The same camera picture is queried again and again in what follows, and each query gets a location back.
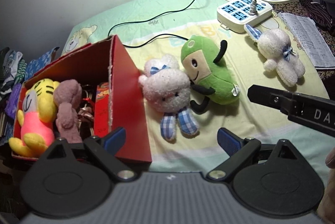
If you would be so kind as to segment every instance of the yellow plush tiger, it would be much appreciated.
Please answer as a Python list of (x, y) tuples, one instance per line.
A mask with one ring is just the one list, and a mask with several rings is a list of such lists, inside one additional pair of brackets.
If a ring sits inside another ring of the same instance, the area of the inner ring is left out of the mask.
[(55, 140), (53, 121), (57, 106), (53, 93), (59, 82), (41, 79), (26, 92), (22, 110), (17, 112), (21, 125), (21, 139), (9, 139), (11, 149), (23, 157), (39, 157)]

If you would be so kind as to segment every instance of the white plush bunny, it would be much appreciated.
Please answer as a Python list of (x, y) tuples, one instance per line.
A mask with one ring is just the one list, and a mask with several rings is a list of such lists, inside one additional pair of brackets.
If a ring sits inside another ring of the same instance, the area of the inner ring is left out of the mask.
[(179, 63), (174, 56), (166, 54), (161, 59), (147, 61), (139, 83), (148, 103), (164, 113), (160, 123), (160, 132), (164, 139), (175, 139), (177, 119), (185, 134), (195, 135), (198, 132), (199, 125), (188, 107), (190, 80), (179, 70)]
[(294, 53), (289, 35), (276, 28), (262, 33), (260, 30), (244, 25), (250, 38), (257, 43), (259, 52), (267, 58), (264, 63), (266, 71), (276, 70), (282, 81), (292, 87), (305, 74), (305, 67)]

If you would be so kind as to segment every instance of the blue checkered legs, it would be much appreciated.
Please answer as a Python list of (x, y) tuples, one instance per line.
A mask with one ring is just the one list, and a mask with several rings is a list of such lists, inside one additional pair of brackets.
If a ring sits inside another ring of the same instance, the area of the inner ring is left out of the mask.
[(176, 133), (176, 118), (179, 120), (180, 129), (187, 135), (195, 135), (199, 130), (199, 125), (190, 109), (187, 107), (182, 108), (178, 113), (165, 113), (162, 121), (160, 122), (160, 133), (162, 137), (171, 141), (175, 139)]

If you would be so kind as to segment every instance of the bed sheet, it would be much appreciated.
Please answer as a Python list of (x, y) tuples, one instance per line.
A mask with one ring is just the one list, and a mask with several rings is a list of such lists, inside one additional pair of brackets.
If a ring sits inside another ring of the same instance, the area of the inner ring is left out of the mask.
[[(135, 0), (94, 16), (75, 26), (64, 50), (70, 50), (73, 44), (96, 42), (105, 38), (109, 28), (120, 22), (148, 19), (160, 12), (185, 7), (191, 0)], [(200, 134), (194, 138), (185, 138), (179, 131), (174, 144), (160, 136), (159, 123), (161, 113), (154, 111), (145, 102), (148, 134), (153, 162), (153, 171), (202, 171), (213, 169), (228, 158), (217, 145), (216, 134), (225, 127), (241, 138), (254, 136), (263, 143), (276, 143), (286, 138), (298, 148), (326, 183), (328, 168), (324, 164), (327, 153), (335, 146), (335, 139), (315, 130), (294, 124), (278, 110), (251, 103), (247, 98), (247, 89), (253, 85), (264, 85), (277, 89), (287, 89), (276, 74), (263, 73), (265, 59), (258, 53), (253, 42), (246, 34), (236, 34), (222, 29), (216, 20), (217, 6), (228, 0), (196, 0), (190, 9), (162, 16), (148, 23), (124, 25), (113, 30), (126, 45), (139, 45), (159, 33), (173, 33), (186, 38), (201, 35), (219, 43), (228, 41), (224, 56), (227, 66), (241, 88), (237, 104), (220, 106), (211, 103), (209, 111), (195, 117), (200, 124)], [(306, 73), (294, 91), (328, 98), (328, 94), (303, 50), (294, 43), (292, 34), (274, 13), (272, 18), (260, 24), (258, 28), (280, 27), (289, 34), (294, 51), (298, 52), (306, 67)], [(174, 37), (163, 37), (139, 48), (128, 49), (128, 53), (139, 69), (143, 69), (148, 59), (171, 53), (180, 58), (184, 41)], [(195, 94), (192, 98), (200, 101)]]

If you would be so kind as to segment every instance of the power strip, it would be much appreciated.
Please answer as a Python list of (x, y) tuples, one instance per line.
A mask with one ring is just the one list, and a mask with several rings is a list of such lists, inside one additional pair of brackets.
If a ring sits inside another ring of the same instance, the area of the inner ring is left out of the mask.
[(256, 26), (263, 20), (271, 17), (272, 6), (262, 0), (257, 0), (257, 14), (249, 15), (252, 0), (233, 0), (217, 8), (217, 20), (221, 27), (231, 29), (237, 33), (244, 33), (243, 26), (249, 24)]

